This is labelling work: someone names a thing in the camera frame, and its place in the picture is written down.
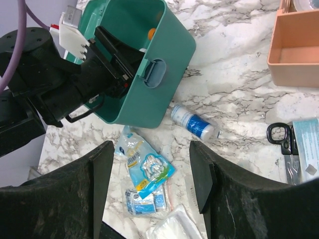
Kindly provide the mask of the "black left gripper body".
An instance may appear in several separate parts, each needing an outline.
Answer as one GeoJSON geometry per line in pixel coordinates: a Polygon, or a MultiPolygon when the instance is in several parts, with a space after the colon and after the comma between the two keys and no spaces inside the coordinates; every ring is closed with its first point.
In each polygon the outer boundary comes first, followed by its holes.
{"type": "Polygon", "coordinates": [[[18,127],[43,124],[62,126],[95,113],[86,108],[101,96],[124,97],[130,78],[111,62],[102,43],[89,39],[86,59],[81,64],[60,57],[48,30],[29,27],[8,89],[0,95],[0,124],[18,127]]]}

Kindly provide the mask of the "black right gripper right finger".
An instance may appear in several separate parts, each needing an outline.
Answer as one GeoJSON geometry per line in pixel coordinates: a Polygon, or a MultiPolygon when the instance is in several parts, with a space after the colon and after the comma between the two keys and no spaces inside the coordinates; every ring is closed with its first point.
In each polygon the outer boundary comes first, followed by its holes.
{"type": "Polygon", "coordinates": [[[318,179],[292,186],[252,173],[200,141],[189,146],[199,212],[210,239],[316,239],[318,179]]]}

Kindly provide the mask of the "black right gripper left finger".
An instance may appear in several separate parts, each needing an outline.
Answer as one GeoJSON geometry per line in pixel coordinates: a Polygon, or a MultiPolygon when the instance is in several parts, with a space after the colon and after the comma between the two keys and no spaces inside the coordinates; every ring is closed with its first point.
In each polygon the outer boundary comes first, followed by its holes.
{"type": "Polygon", "coordinates": [[[114,159],[105,141],[86,155],[20,186],[0,190],[3,239],[112,239],[102,221],[114,159]]]}

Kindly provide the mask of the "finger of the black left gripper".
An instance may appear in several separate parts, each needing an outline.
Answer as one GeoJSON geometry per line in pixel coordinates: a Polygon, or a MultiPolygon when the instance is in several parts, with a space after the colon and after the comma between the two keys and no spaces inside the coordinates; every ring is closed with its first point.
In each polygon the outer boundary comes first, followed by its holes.
{"type": "Polygon", "coordinates": [[[145,53],[123,43],[103,26],[97,26],[94,34],[111,54],[111,62],[117,64],[129,78],[134,78],[145,53]]]}

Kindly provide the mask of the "amber bottle orange label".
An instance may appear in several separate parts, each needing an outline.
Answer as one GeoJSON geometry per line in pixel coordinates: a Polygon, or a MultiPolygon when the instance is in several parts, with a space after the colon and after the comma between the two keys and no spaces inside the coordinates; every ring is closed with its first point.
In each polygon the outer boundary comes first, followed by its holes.
{"type": "Polygon", "coordinates": [[[149,40],[152,40],[154,34],[156,32],[156,28],[151,28],[149,31],[148,31],[148,39],[149,40]]]}

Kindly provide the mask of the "white bottle blue label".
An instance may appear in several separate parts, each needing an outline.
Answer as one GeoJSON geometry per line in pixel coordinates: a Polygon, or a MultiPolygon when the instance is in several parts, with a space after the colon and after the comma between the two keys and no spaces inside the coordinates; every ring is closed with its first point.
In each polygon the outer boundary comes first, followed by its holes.
{"type": "Polygon", "coordinates": [[[200,138],[202,141],[219,138],[220,130],[216,122],[207,122],[183,105],[174,105],[170,117],[176,124],[200,138]]]}

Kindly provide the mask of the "white bottle green label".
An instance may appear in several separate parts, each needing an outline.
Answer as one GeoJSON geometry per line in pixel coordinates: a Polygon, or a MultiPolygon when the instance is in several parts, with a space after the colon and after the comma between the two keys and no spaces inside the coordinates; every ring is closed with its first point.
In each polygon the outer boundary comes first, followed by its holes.
{"type": "Polygon", "coordinates": [[[141,48],[141,49],[139,49],[139,51],[142,52],[142,53],[146,53],[146,52],[147,52],[147,49],[141,48]]]}

